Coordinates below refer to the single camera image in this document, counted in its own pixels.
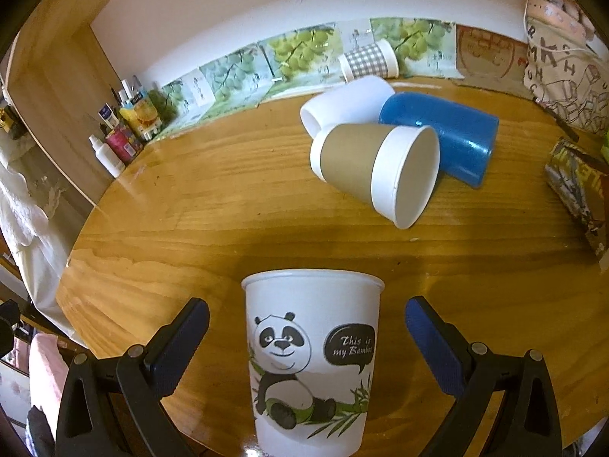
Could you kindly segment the white plastic cup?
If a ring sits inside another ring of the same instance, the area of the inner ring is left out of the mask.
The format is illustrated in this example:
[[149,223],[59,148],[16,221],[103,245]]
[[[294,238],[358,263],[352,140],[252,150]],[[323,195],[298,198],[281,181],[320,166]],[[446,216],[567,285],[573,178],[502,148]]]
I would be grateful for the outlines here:
[[300,109],[300,120],[312,138],[342,124],[375,123],[394,93],[393,86],[381,77],[361,77],[308,100]]

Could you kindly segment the brown sleeve paper cup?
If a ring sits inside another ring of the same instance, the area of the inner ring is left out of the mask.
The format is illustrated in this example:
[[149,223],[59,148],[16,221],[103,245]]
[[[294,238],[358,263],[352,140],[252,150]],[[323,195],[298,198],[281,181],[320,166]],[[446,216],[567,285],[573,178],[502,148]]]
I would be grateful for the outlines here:
[[435,189],[440,142],[429,126],[342,124],[314,137],[310,164],[324,183],[408,229]]

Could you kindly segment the dark patterned paper cup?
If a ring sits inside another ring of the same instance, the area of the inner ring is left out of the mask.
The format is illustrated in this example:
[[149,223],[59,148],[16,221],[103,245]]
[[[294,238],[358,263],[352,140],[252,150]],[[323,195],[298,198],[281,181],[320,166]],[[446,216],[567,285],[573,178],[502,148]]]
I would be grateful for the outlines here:
[[599,261],[608,267],[608,164],[561,137],[545,165],[547,183],[584,230]]

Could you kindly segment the white spray bottle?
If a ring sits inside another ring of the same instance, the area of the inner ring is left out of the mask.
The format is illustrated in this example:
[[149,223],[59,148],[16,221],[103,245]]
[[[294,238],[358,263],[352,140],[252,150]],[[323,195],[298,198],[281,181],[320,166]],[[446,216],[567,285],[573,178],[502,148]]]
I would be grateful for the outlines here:
[[96,137],[95,135],[89,136],[89,141],[92,149],[95,152],[95,157],[102,164],[102,166],[108,171],[108,173],[117,179],[120,174],[125,170],[126,166],[121,159],[116,155],[112,148],[104,141]]

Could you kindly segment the blue plastic cup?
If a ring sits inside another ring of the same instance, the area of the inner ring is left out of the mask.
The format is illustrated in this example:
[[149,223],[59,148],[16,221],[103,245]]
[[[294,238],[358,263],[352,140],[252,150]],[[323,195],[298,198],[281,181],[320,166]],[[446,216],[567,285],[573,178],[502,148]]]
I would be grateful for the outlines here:
[[483,183],[500,125],[490,113],[417,92],[393,94],[382,106],[379,122],[434,128],[440,141],[440,169],[475,189]]

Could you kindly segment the printed canvas bag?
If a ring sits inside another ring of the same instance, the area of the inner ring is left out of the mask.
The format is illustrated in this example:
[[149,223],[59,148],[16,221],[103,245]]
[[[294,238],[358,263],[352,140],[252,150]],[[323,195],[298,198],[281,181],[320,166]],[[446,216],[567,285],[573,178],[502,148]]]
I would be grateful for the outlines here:
[[523,84],[539,105],[569,127],[603,136],[608,131],[608,64],[587,45],[576,8],[526,0],[528,66]]

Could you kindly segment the white panda paper cup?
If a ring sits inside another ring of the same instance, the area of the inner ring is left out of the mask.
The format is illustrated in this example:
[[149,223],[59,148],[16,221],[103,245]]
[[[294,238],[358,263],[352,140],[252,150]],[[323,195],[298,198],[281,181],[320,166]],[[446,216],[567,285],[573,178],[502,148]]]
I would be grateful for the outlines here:
[[384,284],[330,269],[242,281],[253,415],[268,456],[352,456],[371,402]]

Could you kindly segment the red pink canister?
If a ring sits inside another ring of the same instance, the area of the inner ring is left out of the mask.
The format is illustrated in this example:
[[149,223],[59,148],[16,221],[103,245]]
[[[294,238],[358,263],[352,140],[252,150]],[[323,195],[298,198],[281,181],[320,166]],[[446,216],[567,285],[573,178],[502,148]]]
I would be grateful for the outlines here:
[[105,141],[125,165],[129,165],[142,151],[142,143],[132,130],[124,125],[110,129]]

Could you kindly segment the yellow juice carton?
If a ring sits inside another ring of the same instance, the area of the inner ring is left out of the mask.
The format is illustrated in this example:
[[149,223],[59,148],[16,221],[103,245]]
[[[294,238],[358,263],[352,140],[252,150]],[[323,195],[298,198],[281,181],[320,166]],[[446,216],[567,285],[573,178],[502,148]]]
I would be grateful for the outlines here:
[[128,99],[119,112],[142,141],[151,141],[163,129],[156,106],[150,97],[142,92],[137,92]]

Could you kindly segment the checkered paper cup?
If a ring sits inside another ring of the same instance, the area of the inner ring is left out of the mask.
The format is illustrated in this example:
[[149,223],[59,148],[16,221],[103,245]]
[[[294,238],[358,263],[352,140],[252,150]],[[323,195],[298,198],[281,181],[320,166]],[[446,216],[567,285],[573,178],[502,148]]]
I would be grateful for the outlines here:
[[396,78],[400,75],[399,61],[386,39],[340,55],[339,63],[345,81],[368,75],[382,78]]

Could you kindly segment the green grape poster strip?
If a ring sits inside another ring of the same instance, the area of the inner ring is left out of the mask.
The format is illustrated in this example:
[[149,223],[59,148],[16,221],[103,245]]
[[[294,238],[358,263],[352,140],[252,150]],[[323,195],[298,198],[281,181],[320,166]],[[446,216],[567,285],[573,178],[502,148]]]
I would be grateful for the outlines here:
[[160,138],[274,98],[342,84],[339,56],[387,40],[400,77],[458,78],[452,22],[382,17],[329,22],[253,42],[150,92]]

